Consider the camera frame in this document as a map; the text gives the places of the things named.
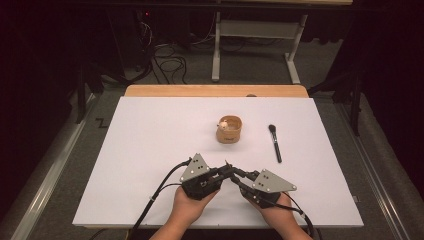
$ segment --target cable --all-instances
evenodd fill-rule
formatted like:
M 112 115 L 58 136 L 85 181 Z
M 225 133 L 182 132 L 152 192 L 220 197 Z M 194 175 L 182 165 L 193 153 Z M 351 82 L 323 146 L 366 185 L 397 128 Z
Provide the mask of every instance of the cable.
M 106 228 L 100 229 L 99 231 L 97 231 L 95 234 L 93 234 L 93 236 L 91 236 L 91 238 L 89 240 L 93 240 L 95 239 L 97 236 L 99 236 L 101 233 L 103 233 L 104 231 L 106 231 Z
M 162 55 L 162 56 L 158 55 L 157 52 L 161 49 L 164 49 L 164 48 L 171 49 L 172 50 L 171 53 L 166 54 L 166 55 Z M 181 77 L 181 81 L 184 84 L 187 84 L 187 82 L 185 81 L 185 76 L 186 76 L 186 73 L 187 73 L 187 62 L 186 62 L 185 58 L 183 58 L 183 57 L 173 56 L 175 53 L 176 53 L 175 49 L 170 44 L 156 46 L 155 54 L 153 56 L 153 60 L 156 64 L 157 68 L 162 72 L 162 75 L 164 76 L 164 78 L 165 78 L 165 80 L 168 84 L 171 84 L 171 82 L 173 84 L 176 84 L 175 81 L 174 81 L 174 76 L 181 69 L 183 70 L 183 75 Z M 171 64 L 177 63 L 177 65 L 173 68 L 171 68 L 171 67 L 166 68 L 165 65 L 170 64 L 170 63 Z M 153 72 L 154 72 L 154 75 L 156 77 L 156 80 L 160 84 L 160 81 L 159 81 L 158 76 L 156 75 L 156 72 L 155 71 L 153 71 Z M 166 73 L 172 73 L 170 79 L 168 78 Z
M 165 188 L 167 188 L 167 187 L 170 187 L 170 186 L 181 186 L 181 185 L 182 185 L 181 183 L 170 183 L 170 184 L 168 184 L 168 185 L 163 186 L 163 187 L 160 189 L 160 191 L 162 191 L 163 189 L 165 189 Z
M 131 229 L 131 231 L 128 234 L 128 238 L 127 240 L 131 240 L 131 238 L 134 235 L 134 232 L 138 229 L 138 227 L 140 226 L 141 222 L 143 221 L 143 219 L 146 217 L 147 213 L 149 212 L 150 208 L 152 207 L 153 203 L 155 202 L 156 198 L 159 196 L 159 193 L 166 187 L 163 187 L 163 185 L 165 184 L 165 182 L 168 180 L 168 178 L 171 176 L 172 173 L 174 173 L 178 168 L 183 167 L 183 166 L 188 166 L 188 164 L 190 163 L 191 158 L 185 162 L 182 162 L 180 164 L 178 164 L 177 166 L 175 166 L 167 175 L 166 177 L 163 179 L 162 183 L 159 185 L 159 187 L 157 188 L 156 192 L 153 194 L 152 197 L 150 197 L 150 201 L 147 203 L 146 207 L 144 208 L 143 213 L 141 214 L 140 218 L 137 220 L 137 222 L 134 224 L 133 228 Z
M 286 210 L 291 210 L 291 211 L 295 211 L 295 212 L 297 212 L 297 213 L 299 213 L 300 214 L 300 216 L 303 218 L 303 219 L 305 219 L 305 222 L 306 222 L 306 224 L 308 225 L 308 232 L 309 232 L 309 236 L 311 237 L 311 238 L 314 238 L 314 225 L 312 224 L 312 222 L 311 222 L 311 220 L 309 219 L 309 217 L 308 217 L 308 215 L 306 215 L 305 214 L 305 212 L 299 207 L 299 205 L 296 203 L 296 201 L 294 201 L 294 199 L 292 198 L 292 197 L 290 197 L 287 193 L 285 193 L 285 192 L 283 192 L 284 194 L 286 194 L 287 195 L 287 197 L 289 197 L 290 198 L 290 200 L 292 200 L 293 201 L 293 203 L 297 206 L 297 208 L 294 208 L 294 207 L 289 207 L 289 206 L 284 206 L 284 205 L 281 205 L 281 204 L 278 204 L 278 203 L 274 203 L 274 202 L 271 202 L 271 201 L 269 201 L 269 200 L 267 200 L 267 199 L 264 199 L 264 198 L 261 198 L 261 201 L 264 201 L 264 202 L 266 202 L 266 203 L 268 203 L 268 204 L 271 204 L 271 205 L 273 205 L 273 206 L 275 206 L 275 207 L 279 207 L 279 208 L 282 208 L 282 209 L 286 209 Z

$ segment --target white tabletop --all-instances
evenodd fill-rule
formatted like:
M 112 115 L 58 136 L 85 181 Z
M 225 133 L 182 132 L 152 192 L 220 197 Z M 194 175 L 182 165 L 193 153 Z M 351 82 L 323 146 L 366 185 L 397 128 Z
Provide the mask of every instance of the white tabletop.
M 225 115 L 243 121 L 238 143 L 215 138 Z M 269 124 L 277 127 L 281 164 Z M 73 224 L 131 228 L 166 174 L 196 153 L 209 167 L 227 160 L 245 171 L 268 169 L 295 184 L 291 196 L 316 227 L 363 226 L 313 99 L 273 97 L 121 98 Z M 183 172 L 177 170 L 168 183 L 178 183 Z M 175 187 L 161 192 L 141 227 L 166 221 L 174 192 Z M 268 226 L 227 179 L 192 227 Z

